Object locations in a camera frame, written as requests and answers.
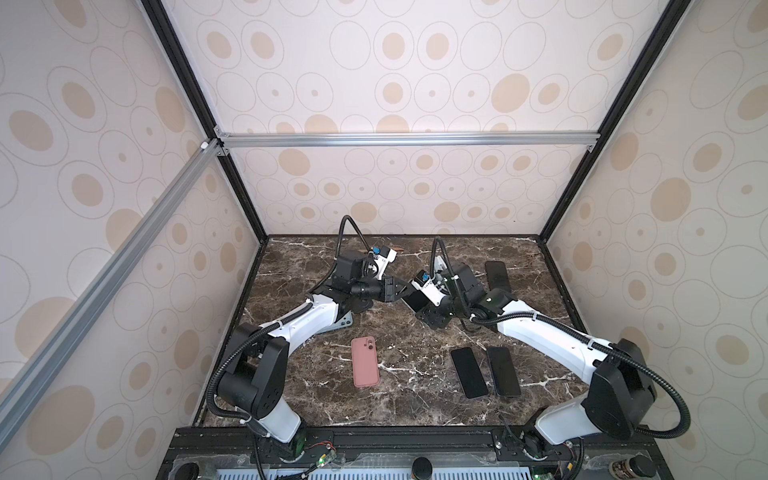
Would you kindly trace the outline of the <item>black phone case horizontal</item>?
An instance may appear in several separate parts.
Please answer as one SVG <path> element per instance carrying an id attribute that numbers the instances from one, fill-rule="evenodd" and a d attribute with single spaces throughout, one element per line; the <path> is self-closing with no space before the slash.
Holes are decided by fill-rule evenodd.
<path id="1" fill-rule="evenodd" d="M 504 262 L 496 260 L 486 261 L 485 273 L 490 290 L 500 289 L 507 293 L 512 292 L 509 275 Z"/>

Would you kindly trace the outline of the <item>pink phone case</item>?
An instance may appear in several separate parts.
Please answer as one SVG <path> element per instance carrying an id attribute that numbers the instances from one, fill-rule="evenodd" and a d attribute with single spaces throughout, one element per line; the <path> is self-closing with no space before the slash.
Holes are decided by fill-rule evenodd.
<path id="1" fill-rule="evenodd" d="M 375 339 L 371 336 L 351 341 L 353 382 L 357 388 L 375 386 L 380 381 Z"/>

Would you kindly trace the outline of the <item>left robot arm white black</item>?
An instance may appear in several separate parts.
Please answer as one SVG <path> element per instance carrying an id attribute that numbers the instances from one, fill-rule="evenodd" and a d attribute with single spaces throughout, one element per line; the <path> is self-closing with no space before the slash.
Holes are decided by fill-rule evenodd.
<path id="1" fill-rule="evenodd" d="M 207 409 L 258 436 L 293 442 L 302 419 L 283 396 L 290 355 L 348 313 L 364 312 L 375 302 L 393 303 L 415 291 L 385 270 L 370 255 L 338 258 L 299 307 L 259 326 L 237 327 L 205 388 Z"/>

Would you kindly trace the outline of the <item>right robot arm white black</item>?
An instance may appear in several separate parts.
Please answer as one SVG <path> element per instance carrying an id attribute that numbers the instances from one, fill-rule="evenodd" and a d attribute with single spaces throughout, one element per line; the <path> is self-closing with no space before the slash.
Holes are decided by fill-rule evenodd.
<path id="1" fill-rule="evenodd" d="M 555 360 L 588 385 L 585 394 L 534 414 L 529 431 L 522 435 L 524 441 L 558 445 L 599 433 L 617 440 L 629 440 L 636 433 L 674 439 L 690 428 L 691 414 L 685 400 L 646 365 L 642 351 L 627 339 L 612 343 L 579 332 L 501 289 L 470 304 L 429 287 L 413 292 L 406 303 L 432 328 L 443 328 L 452 319 L 494 326 L 500 334 Z M 678 423 L 667 430 L 641 425 L 657 399 L 657 388 L 665 391 L 678 409 Z"/>

